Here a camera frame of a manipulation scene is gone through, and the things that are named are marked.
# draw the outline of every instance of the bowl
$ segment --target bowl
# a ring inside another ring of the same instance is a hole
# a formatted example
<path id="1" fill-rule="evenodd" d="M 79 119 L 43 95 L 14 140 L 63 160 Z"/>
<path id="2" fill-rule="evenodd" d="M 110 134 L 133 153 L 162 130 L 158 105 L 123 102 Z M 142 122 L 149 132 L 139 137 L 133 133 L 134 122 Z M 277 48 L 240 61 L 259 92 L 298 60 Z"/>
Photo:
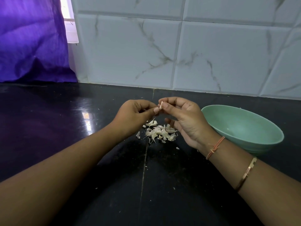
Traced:
<path id="1" fill-rule="evenodd" d="M 276 124 L 248 110 L 209 105 L 202 112 L 216 132 L 253 155 L 269 151 L 284 139 Z"/>

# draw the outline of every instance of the purple curtain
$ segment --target purple curtain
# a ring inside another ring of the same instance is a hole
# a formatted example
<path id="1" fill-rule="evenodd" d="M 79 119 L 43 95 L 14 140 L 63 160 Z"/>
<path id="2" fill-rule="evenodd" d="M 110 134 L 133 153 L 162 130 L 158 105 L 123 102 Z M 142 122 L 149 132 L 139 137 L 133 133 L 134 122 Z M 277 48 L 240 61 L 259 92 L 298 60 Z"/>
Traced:
<path id="1" fill-rule="evenodd" d="M 60 0 L 0 1 L 0 82 L 77 82 Z"/>

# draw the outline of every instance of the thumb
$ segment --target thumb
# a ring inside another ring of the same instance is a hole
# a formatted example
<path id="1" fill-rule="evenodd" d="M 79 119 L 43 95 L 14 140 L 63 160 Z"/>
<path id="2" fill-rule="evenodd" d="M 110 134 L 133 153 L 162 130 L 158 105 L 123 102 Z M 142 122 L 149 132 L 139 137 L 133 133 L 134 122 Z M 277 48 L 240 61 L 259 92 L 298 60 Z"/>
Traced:
<path id="1" fill-rule="evenodd" d="M 180 117 L 181 117 L 181 115 L 182 115 L 182 113 L 183 113 L 182 110 L 180 110 L 180 109 L 178 109 L 178 108 L 172 106 L 171 104 L 169 104 L 169 103 L 167 103 L 167 102 L 164 102 L 164 103 L 162 104 L 162 109 L 163 109 L 165 112 L 167 112 L 168 114 L 174 116 L 174 117 L 177 118 L 177 119 L 180 119 Z"/>
<path id="2" fill-rule="evenodd" d="M 147 120 L 151 119 L 157 113 L 159 113 L 159 108 L 155 107 L 155 108 L 150 108 L 150 109 L 146 110 L 145 112 L 141 113 L 141 115 L 143 116 L 143 119 L 147 121 Z"/>

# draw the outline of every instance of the gold bangle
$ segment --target gold bangle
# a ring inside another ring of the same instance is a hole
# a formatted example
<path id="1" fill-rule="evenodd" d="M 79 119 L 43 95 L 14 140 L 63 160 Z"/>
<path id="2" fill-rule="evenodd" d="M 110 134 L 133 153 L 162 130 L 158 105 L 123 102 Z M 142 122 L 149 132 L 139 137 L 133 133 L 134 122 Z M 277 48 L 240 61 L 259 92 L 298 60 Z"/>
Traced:
<path id="1" fill-rule="evenodd" d="M 240 190 L 240 188 L 243 186 L 244 182 L 246 181 L 247 177 L 249 176 L 250 171 L 254 167 L 256 160 L 257 160 L 257 157 L 254 157 L 252 162 L 250 163 L 248 169 L 246 170 L 246 173 L 243 175 L 242 179 L 240 180 L 239 184 L 237 185 L 237 187 L 235 189 L 237 192 Z"/>

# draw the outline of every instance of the pile of garlic peels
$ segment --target pile of garlic peels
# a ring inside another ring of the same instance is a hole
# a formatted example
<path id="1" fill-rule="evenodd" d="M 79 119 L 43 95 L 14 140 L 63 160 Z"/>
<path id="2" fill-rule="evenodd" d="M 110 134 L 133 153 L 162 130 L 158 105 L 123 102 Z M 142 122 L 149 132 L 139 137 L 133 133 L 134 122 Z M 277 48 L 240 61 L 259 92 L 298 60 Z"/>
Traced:
<path id="1" fill-rule="evenodd" d="M 157 121 L 155 121 L 154 119 L 151 122 L 149 122 L 148 124 L 146 124 L 146 126 L 148 126 L 148 128 L 146 129 L 145 137 L 147 137 L 149 139 L 149 141 L 148 141 L 149 144 L 152 144 L 153 142 L 155 142 L 156 137 L 159 140 L 161 140 L 162 143 L 166 143 L 166 140 L 174 141 L 175 138 L 178 136 L 175 134 L 177 132 L 177 130 L 172 128 L 169 124 L 166 127 L 165 127 L 165 125 L 164 126 L 158 125 Z M 138 139 L 140 139 L 139 135 L 140 135 L 140 132 L 138 132 L 136 135 L 136 137 Z"/>

